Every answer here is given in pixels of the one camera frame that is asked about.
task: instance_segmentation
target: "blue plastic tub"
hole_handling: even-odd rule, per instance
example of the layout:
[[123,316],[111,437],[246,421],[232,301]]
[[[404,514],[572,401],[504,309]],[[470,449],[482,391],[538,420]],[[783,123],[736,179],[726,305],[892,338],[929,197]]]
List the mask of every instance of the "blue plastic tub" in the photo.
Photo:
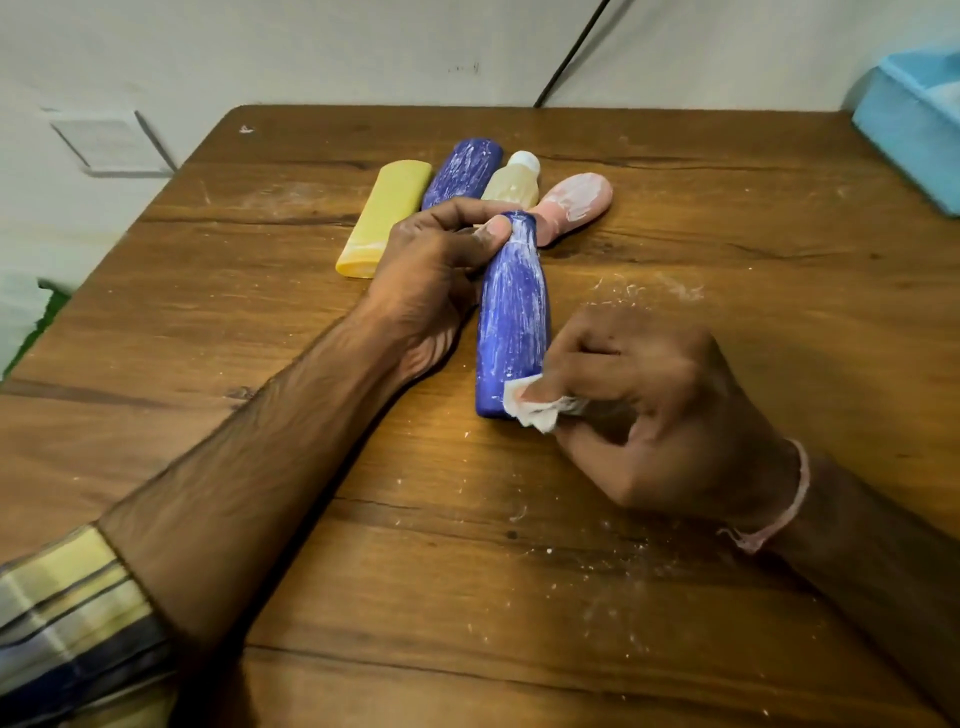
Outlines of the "blue plastic tub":
[[853,123],[947,215],[960,215],[960,53],[913,51],[874,69]]

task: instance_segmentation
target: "pink thread bracelet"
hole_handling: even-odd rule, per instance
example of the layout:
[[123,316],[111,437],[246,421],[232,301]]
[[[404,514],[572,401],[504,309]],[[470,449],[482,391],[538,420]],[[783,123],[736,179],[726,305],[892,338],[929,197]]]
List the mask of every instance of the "pink thread bracelet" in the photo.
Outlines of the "pink thread bracelet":
[[744,534],[732,527],[721,528],[717,532],[729,533],[730,537],[733,539],[733,542],[747,553],[757,553],[760,551],[767,541],[780,533],[791,521],[794,520],[794,518],[796,518],[797,513],[800,512],[800,507],[804,504],[806,492],[810,489],[810,459],[806,455],[806,450],[804,449],[804,446],[798,443],[796,440],[790,440],[787,438],[787,442],[791,443],[793,447],[797,449],[797,453],[800,455],[800,485],[797,488],[797,494],[793,498],[793,502],[790,503],[790,507],[783,511],[783,513],[780,514],[780,517],[774,522],[765,528],[761,528],[756,533]]

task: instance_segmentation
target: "green fabric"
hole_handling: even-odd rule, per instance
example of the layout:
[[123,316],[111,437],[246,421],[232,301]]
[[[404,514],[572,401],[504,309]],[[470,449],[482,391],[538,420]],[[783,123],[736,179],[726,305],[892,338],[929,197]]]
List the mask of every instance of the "green fabric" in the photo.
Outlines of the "green fabric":
[[40,288],[46,288],[49,291],[53,291],[53,295],[50,297],[50,301],[47,302],[47,307],[43,311],[43,317],[36,322],[33,332],[26,339],[23,340],[23,344],[20,346],[20,349],[17,351],[16,356],[13,358],[10,364],[7,365],[7,369],[3,372],[3,378],[6,379],[7,375],[11,372],[13,367],[16,366],[16,363],[23,358],[23,355],[27,353],[31,346],[34,345],[34,342],[40,338],[47,327],[54,323],[54,317],[60,313],[60,309],[67,305],[67,302],[70,301],[70,296],[63,291],[59,290],[56,286],[41,282],[39,284]]

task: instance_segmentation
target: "plaid shirt sleeve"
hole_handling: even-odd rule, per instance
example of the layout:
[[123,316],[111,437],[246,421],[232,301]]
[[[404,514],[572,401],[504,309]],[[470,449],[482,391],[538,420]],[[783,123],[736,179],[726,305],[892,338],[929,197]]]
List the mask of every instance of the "plaid shirt sleeve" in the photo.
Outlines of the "plaid shirt sleeve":
[[173,649],[92,526],[0,567],[0,726],[162,726]]

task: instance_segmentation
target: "wall switch plate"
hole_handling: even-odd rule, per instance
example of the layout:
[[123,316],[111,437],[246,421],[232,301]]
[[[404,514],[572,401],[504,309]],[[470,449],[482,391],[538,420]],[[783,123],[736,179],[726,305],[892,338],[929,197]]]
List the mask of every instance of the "wall switch plate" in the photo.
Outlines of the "wall switch plate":
[[48,111],[47,118],[91,177],[171,177],[177,171],[137,111]]

